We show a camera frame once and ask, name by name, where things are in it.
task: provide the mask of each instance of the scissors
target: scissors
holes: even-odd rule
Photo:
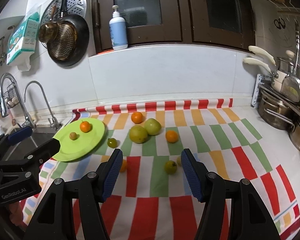
[[[275,19],[273,22],[274,22],[274,25],[275,25],[279,30],[281,30],[281,28],[285,29],[285,27],[286,27],[286,23],[284,22],[284,20],[283,20],[281,17],[279,17],[278,20]]]

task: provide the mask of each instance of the black frying pan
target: black frying pan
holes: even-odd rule
[[[61,19],[56,38],[47,43],[51,59],[61,66],[77,63],[86,53],[89,43],[89,27],[84,18],[77,14],[66,15],[67,0],[61,3]]]

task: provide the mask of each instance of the red and white striped edge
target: red and white striped edge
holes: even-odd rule
[[[96,114],[121,114],[133,113],[136,111],[166,111],[166,110],[187,110],[187,109],[207,109],[207,108],[228,108],[232,107],[233,99],[199,99],[199,100],[180,100],[180,101],[158,101],[130,103],[120,105],[106,105],[74,109],[74,114],[89,112]]]

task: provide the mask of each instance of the chrome faucet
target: chrome faucet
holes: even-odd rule
[[[11,83],[14,85],[19,103],[21,105],[21,109],[23,111],[23,114],[25,115],[26,121],[21,126],[22,127],[30,126],[32,129],[35,129],[36,125],[34,124],[34,121],[32,120],[30,114],[28,113],[28,111],[26,109],[25,104],[23,103],[22,96],[20,95],[20,90],[17,85],[17,81],[8,72],[4,73],[0,78],[0,112],[1,112],[2,117],[8,116],[7,105],[6,105],[6,102],[4,101],[4,96],[3,96],[3,82],[6,78],[9,79],[11,81]]]
[[[57,120],[57,119],[55,118],[55,116],[53,115],[53,113],[52,113],[52,111],[51,111],[51,108],[50,108],[50,105],[49,105],[49,103],[48,103],[46,94],[44,93],[43,87],[42,87],[42,85],[41,85],[38,81],[36,81],[36,80],[30,81],[30,82],[26,85],[25,91],[23,92],[23,97],[24,97],[24,99],[25,99],[25,102],[26,102],[26,90],[27,90],[28,86],[29,86],[30,84],[32,84],[32,83],[37,84],[37,85],[41,88],[41,91],[42,91],[44,100],[46,101],[47,107],[48,107],[49,112],[50,112],[50,114],[51,114],[51,116],[52,116],[52,122],[51,122],[50,118],[48,118],[49,123],[50,123],[50,127],[51,127],[51,128],[54,128],[55,130],[59,130],[59,129],[61,128],[62,125],[58,122],[58,120]]]

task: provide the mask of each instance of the soap dispenser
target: soap dispenser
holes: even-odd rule
[[[114,12],[109,22],[112,48],[114,50],[126,49],[128,47],[126,21],[118,12],[119,6],[112,6]]]

